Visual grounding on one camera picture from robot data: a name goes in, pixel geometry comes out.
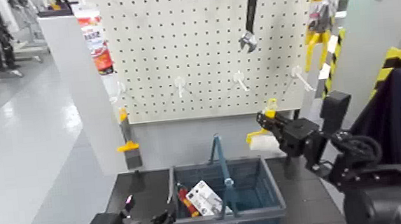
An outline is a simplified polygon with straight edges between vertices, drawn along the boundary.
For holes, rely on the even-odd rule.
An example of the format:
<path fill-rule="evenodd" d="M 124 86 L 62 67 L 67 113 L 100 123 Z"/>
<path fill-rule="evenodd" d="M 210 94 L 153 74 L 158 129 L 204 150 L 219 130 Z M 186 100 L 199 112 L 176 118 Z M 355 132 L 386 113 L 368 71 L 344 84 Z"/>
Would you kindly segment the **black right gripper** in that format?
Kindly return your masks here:
<path fill-rule="evenodd" d="M 281 150 L 290 157 L 315 155 L 322 151 L 323 137 L 319 125 L 309 119 L 300 118 L 287 122 L 287 117 L 270 109 L 257 112 L 256 122 L 274 135 Z"/>

